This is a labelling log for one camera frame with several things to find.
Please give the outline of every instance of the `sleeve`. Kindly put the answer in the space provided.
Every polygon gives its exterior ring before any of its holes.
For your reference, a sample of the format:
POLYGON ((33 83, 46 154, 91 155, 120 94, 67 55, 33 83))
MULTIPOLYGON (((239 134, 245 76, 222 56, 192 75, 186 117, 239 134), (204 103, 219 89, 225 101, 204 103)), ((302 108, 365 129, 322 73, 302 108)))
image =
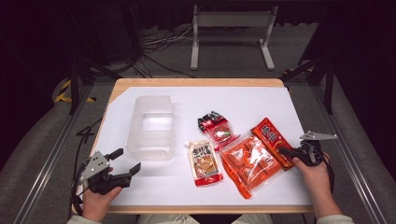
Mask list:
POLYGON ((344 215, 332 215, 327 217, 321 217, 318 219, 317 224, 353 224, 351 217, 344 215))
POLYGON ((101 224, 100 222, 91 221, 85 217, 72 216, 67 224, 101 224))

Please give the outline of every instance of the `human hand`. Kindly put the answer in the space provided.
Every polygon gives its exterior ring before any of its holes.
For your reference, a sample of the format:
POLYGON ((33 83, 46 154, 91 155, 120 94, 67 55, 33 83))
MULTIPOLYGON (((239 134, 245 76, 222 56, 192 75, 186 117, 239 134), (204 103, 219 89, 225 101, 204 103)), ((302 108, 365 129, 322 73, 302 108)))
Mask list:
POLYGON ((330 193, 329 173, 324 161, 317 166, 306 166, 300 159, 295 157, 293 162, 303 174, 304 182, 311 193, 330 193))
POLYGON ((84 202, 82 216, 92 221, 101 222, 106 216, 110 203, 121 191, 121 187, 116 187, 109 193, 102 195, 87 189, 82 195, 84 202))

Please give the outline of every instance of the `orange snack bag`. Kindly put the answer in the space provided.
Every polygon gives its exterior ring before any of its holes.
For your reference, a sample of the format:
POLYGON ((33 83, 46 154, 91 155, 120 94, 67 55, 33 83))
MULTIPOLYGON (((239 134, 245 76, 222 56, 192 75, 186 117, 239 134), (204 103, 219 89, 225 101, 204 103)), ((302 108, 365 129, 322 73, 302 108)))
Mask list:
POLYGON ((220 153, 225 171, 242 196, 248 199, 252 189, 281 170, 282 166, 254 134, 244 134, 238 140, 222 148, 220 153))
POLYGON ((280 146, 292 150, 291 145, 286 141, 282 134, 277 130, 274 124, 268 118, 265 118, 256 127, 251 129, 260 140, 264 142, 271 154, 273 154, 283 166, 284 170, 289 170, 294 166, 291 159, 285 157, 278 152, 280 146))

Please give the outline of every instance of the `plastic bag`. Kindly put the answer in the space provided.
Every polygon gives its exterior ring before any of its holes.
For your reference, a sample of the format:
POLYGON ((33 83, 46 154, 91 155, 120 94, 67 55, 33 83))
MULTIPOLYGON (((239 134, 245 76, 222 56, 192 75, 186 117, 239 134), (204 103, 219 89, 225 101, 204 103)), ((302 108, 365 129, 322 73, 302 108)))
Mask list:
POLYGON ((278 152, 279 147, 286 147, 290 150, 292 150, 292 147, 277 130, 271 120, 268 118, 263 119, 262 122, 251 129, 251 132, 264 142, 267 148, 271 151, 271 154, 273 154, 276 159, 280 161, 284 170, 289 170, 294 166, 294 163, 290 158, 287 158, 278 152))
POLYGON ((215 111, 211 111, 198 119, 198 127, 214 142, 216 151, 219 151, 240 135, 234 134, 230 122, 215 111))
POLYGON ((220 153, 225 171, 245 199, 252 196, 252 189, 282 170, 279 161, 251 132, 222 148, 220 153))

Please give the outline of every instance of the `cable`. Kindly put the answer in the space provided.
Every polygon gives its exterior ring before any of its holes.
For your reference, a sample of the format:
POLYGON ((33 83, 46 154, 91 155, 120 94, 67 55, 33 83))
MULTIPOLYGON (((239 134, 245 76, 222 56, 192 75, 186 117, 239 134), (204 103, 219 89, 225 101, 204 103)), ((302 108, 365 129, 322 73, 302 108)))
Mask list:
MULTIPOLYGON (((120 73, 125 72, 128 69, 130 69, 133 65, 134 65, 134 62, 130 62, 130 63, 126 64, 125 66, 121 67, 121 68, 116 68, 116 69, 110 70, 110 71, 113 72, 113 73, 116 73, 116 74, 120 74, 120 73)), ((95 76, 98 76, 98 77, 107 76, 107 74, 105 74, 103 72, 100 72, 100 71, 92 71, 92 70, 90 70, 90 72, 92 72, 95 76)))
POLYGON ((164 37, 161 39, 150 39, 152 41, 146 42, 143 44, 143 46, 145 46, 145 52, 146 53, 152 53, 154 51, 163 51, 168 49, 169 47, 171 47, 173 44, 177 44, 180 43, 181 41, 188 39, 190 41, 192 41, 191 38, 187 38, 185 37, 185 35, 189 35, 189 33, 191 32, 192 26, 185 30, 185 31, 181 31, 178 35, 176 35, 175 32, 173 32, 170 36, 167 36, 170 32, 167 32, 165 35, 163 35, 164 37), (155 48, 148 48, 148 45, 153 45, 153 44, 157 44, 157 46, 155 48))
POLYGON ((152 77, 152 75, 151 75, 151 72, 150 72, 150 70, 149 69, 147 69, 147 71, 148 71, 148 73, 147 72, 145 72, 143 69, 141 69, 137 64, 134 66, 134 70, 136 70, 136 72, 138 72, 142 77, 145 77, 144 75, 143 75, 143 73, 145 74, 145 75, 148 75, 149 77, 152 77))
POLYGON ((139 69, 135 68, 134 66, 133 66, 133 68, 136 71, 136 73, 138 73, 141 77, 146 77, 145 75, 143 75, 143 73, 140 72, 139 69))
MULTIPOLYGON (((192 26, 191 26, 189 29, 185 30, 185 31, 178 31, 178 36, 179 36, 179 37, 182 37, 182 36, 185 35, 190 29, 192 29, 192 26)), ((153 33, 153 34, 148 34, 148 35, 146 35, 145 37, 150 37, 150 36, 152 36, 152 35, 154 35, 154 36, 157 37, 157 38, 155 38, 152 42, 156 42, 156 41, 166 40, 166 39, 168 39, 169 37, 175 38, 175 36, 176 36, 176 31, 174 31, 174 32, 166 32, 166 33, 163 35, 163 38, 162 38, 162 39, 159 39, 158 36, 155 35, 155 33, 153 33)))
POLYGON ((87 191, 87 189, 89 189, 89 188, 85 188, 85 189, 78 195, 78 197, 81 196, 85 191, 87 191))
POLYGON ((77 164, 78 164, 78 154, 81 150, 81 146, 82 143, 86 144, 88 141, 88 138, 91 134, 91 130, 92 128, 102 120, 103 118, 100 118, 99 120, 97 120, 96 122, 94 122, 91 126, 87 126, 85 129, 79 131, 77 133, 77 135, 82 135, 81 140, 79 141, 78 144, 78 149, 76 152, 76 157, 75 157, 75 162, 74 162, 74 168, 73 168, 73 179, 72 179, 72 184, 71 184, 71 192, 70 192, 70 200, 69 200, 69 212, 68 212, 68 219, 70 219, 71 214, 72 214, 72 205, 73 205, 73 201, 74 201, 74 196, 76 195, 77 192, 77 185, 78 185, 78 178, 81 175, 81 173, 83 172, 83 170, 85 169, 85 162, 83 162, 77 171, 77 164))
POLYGON ((307 222, 306 222, 306 217, 305 217, 304 213, 302 213, 301 216, 303 217, 303 222, 304 222, 304 224, 307 224, 307 222))
POLYGON ((145 58, 147 58, 147 59, 150 59, 152 62, 158 64, 159 66, 161 66, 161 67, 163 67, 163 68, 165 68, 165 69, 167 69, 167 70, 169 70, 169 71, 171 71, 171 72, 176 72, 176 73, 180 73, 180 74, 182 74, 182 75, 186 75, 186 76, 188 76, 188 77, 195 78, 195 76, 192 76, 192 75, 190 75, 190 74, 187 74, 187 73, 184 73, 184 72, 180 72, 180 71, 177 71, 177 70, 174 70, 174 69, 165 67, 164 65, 162 65, 162 64, 160 64, 160 63, 157 63, 155 60, 153 60, 152 58, 150 58, 147 54, 143 54, 143 56, 144 56, 145 58))
POLYGON ((139 62, 142 63, 143 67, 145 67, 146 70, 148 70, 148 75, 151 76, 151 71, 145 66, 145 64, 142 62, 142 60, 139 59, 139 62))
POLYGON ((326 163, 327 166, 330 166, 330 158, 326 154, 323 153, 322 159, 324 160, 324 163, 326 163))

